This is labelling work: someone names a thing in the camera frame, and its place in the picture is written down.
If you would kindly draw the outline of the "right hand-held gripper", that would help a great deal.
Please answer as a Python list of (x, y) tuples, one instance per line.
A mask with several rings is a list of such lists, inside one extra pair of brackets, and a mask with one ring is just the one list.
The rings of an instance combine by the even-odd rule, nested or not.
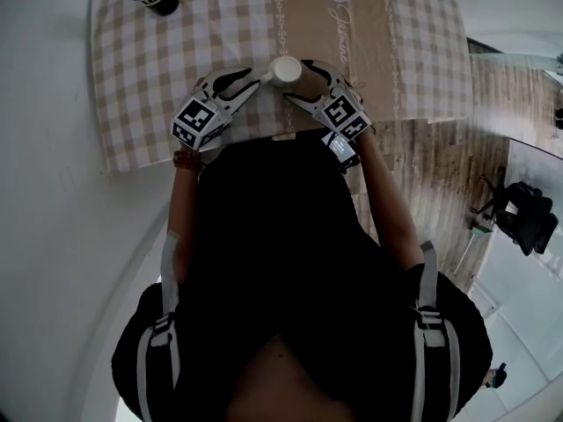
[(300, 95), (283, 93), (289, 103), (316, 116), (317, 121), (347, 141), (369, 128), (370, 120), (362, 104), (351, 90), (342, 89), (347, 82), (338, 69), (311, 59), (303, 59), (301, 64)]

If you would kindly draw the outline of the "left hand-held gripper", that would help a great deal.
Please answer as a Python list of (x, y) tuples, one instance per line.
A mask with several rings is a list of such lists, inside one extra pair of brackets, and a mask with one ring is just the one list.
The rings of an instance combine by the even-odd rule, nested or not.
[(232, 115), (259, 89), (260, 80), (250, 82), (236, 93), (228, 89), (251, 72), (251, 68), (230, 67), (205, 76), (172, 117), (172, 137), (196, 152), (221, 147), (223, 132), (232, 122)]

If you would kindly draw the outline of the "white ceramic mug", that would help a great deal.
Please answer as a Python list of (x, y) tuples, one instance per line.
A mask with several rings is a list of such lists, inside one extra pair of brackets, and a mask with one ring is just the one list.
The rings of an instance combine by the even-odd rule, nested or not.
[(267, 73), (260, 78), (260, 83), (280, 89), (286, 88), (299, 81), (302, 71), (302, 64), (296, 58), (279, 56), (271, 61)]

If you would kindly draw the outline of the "person's right forearm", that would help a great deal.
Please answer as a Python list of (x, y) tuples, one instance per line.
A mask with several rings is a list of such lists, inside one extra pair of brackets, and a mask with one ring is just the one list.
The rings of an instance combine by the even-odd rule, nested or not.
[(424, 255), (406, 204), (371, 130), (356, 138), (369, 207), (380, 245), (403, 270), (424, 262)]

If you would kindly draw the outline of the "person's left forearm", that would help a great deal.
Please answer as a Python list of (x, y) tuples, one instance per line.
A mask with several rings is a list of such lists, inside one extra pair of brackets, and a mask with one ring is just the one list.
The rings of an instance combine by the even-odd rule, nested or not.
[(194, 255), (199, 175), (196, 171), (176, 168), (167, 228), (178, 238), (172, 269), (178, 283), (188, 275)]

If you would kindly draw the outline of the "small black screen device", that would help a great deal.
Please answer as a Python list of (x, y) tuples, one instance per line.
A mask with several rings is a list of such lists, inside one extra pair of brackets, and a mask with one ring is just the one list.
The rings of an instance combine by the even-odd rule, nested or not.
[(321, 141), (336, 156), (343, 171), (360, 163), (360, 158), (352, 145), (340, 135), (330, 132)]

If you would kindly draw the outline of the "beige checkered flower tablecloth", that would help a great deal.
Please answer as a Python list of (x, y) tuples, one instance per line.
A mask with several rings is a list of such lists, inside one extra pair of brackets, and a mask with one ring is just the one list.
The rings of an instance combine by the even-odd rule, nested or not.
[(472, 79), (456, 0), (179, 0), (161, 17), (91, 0), (91, 65), (110, 172), (169, 160), (170, 123), (215, 69), (267, 72), (282, 55), (327, 62), (373, 121), (469, 116)]

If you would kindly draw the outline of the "person's black clothing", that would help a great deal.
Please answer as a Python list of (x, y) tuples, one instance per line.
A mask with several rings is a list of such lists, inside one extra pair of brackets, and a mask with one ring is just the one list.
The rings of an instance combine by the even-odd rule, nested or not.
[(142, 422), (447, 422), (484, 385), (482, 316), (446, 276), (420, 302), (408, 271), (359, 222), (319, 136), (224, 148), (199, 175), (194, 255), (177, 305), (147, 287), (112, 357), (113, 383)]

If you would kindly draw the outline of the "green-headed mop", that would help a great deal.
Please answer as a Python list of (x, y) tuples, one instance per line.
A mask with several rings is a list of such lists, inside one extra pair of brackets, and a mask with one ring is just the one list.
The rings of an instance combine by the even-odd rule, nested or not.
[(480, 225), (480, 224), (473, 224), (473, 225), (472, 225), (472, 227), (471, 227), (471, 235), (470, 235), (469, 241), (468, 241), (468, 243), (467, 243), (467, 245), (466, 245), (466, 247), (465, 247), (465, 249), (464, 249), (464, 251), (463, 251), (463, 254), (462, 254), (461, 258), (459, 259), (459, 261), (458, 261), (458, 263), (457, 263), (457, 266), (456, 266), (455, 270), (453, 271), (453, 273), (454, 273), (455, 275), (457, 275), (457, 272), (459, 271), (461, 265), (463, 264), (464, 259), (465, 259), (465, 257), (466, 257), (466, 255), (467, 255), (468, 251), (470, 250), (470, 248), (471, 248), (471, 246), (472, 246), (472, 244), (473, 244), (473, 241), (474, 241), (477, 237), (480, 237), (480, 236), (487, 236), (487, 235), (489, 235), (489, 234), (492, 233), (492, 232), (493, 232), (493, 230), (492, 230), (491, 228), (488, 228), (488, 227), (486, 227), (486, 226), (484, 226), (484, 225)]

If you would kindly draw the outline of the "black office chair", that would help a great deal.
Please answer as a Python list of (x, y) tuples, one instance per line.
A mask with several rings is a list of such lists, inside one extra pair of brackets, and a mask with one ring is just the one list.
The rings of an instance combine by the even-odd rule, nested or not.
[(552, 199), (523, 181), (504, 186), (506, 170), (500, 168), (500, 171), (501, 180), (496, 186), (485, 175), (479, 177), (491, 191), (492, 198), (482, 208), (473, 208), (472, 213), (481, 215), (491, 209), (483, 218), (494, 222), (525, 256), (532, 252), (544, 254), (559, 224), (558, 217), (552, 212)]

